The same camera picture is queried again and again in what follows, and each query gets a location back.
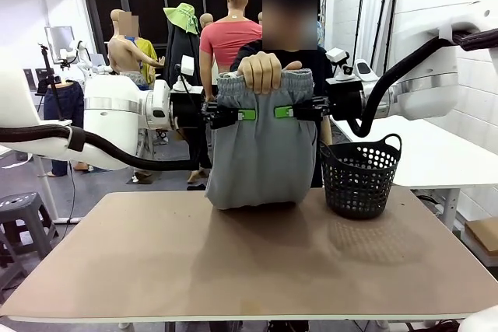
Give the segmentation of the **person's right hand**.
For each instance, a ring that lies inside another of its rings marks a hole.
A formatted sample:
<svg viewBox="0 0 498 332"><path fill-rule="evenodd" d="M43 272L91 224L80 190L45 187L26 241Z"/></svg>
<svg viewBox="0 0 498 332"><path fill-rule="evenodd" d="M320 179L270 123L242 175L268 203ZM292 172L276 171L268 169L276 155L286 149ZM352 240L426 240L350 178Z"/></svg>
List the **person's right hand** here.
<svg viewBox="0 0 498 332"><path fill-rule="evenodd" d="M244 77L246 87L256 94L269 94L281 86L282 72L299 70L300 61L292 61L282 66L281 61L274 53L259 51L257 54L244 57L237 74Z"/></svg>

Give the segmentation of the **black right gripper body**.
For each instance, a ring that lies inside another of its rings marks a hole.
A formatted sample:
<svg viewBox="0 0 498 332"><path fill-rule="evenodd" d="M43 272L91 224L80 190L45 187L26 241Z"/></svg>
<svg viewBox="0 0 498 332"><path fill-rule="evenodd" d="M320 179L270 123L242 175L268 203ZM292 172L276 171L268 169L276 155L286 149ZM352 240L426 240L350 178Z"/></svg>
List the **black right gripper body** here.
<svg viewBox="0 0 498 332"><path fill-rule="evenodd" d="M360 80L328 83L326 94L293 105L293 116L299 121L319 121L332 116L337 121L360 119L364 94Z"/></svg>

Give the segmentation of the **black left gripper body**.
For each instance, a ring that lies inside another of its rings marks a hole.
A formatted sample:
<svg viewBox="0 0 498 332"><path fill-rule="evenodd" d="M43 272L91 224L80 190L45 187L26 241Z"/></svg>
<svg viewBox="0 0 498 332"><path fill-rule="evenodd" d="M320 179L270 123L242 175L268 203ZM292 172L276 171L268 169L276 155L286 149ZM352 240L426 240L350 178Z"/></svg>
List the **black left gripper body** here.
<svg viewBox="0 0 498 332"><path fill-rule="evenodd" d="M216 100L205 102L202 94L170 94L171 118L179 128L198 128L208 124L213 130L225 128L238 121L238 111L218 104Z"/></svg>

